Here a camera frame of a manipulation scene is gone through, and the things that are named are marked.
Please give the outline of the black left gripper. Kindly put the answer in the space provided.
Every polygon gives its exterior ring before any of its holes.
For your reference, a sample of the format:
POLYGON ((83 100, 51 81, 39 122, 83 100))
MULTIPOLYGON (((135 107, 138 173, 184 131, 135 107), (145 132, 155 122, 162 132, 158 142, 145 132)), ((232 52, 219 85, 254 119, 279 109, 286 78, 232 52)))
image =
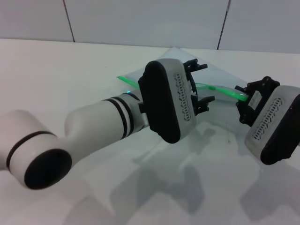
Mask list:
POLYGON ((199 71, 202 69, 206 69, 208 67, 207 64, 198 64, 198 59, 188 60, 183 63, 183 66, 186 70, 187 81, 191 86, 191 100, 193 105, 194 114, 198 115, 203 112, 209 111, 209 103, 215 100, 215 96, 208 96, 202 99, 198 99, 198 93, 196 89, 196 85, 194 79, 191 75, 192 72, 199 71))

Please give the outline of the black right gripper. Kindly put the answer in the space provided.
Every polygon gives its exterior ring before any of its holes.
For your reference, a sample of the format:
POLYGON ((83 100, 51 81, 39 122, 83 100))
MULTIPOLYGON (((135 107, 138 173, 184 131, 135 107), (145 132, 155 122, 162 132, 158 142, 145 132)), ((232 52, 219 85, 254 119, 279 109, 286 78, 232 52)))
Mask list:
POLYGON ((247 83, 246 87, 236 85, 235 89, 248 94, 247 102, 238 101, 236 107, 242 124, 252 126, 272 92, 280 83, 266 76, 262 80, 247 83))

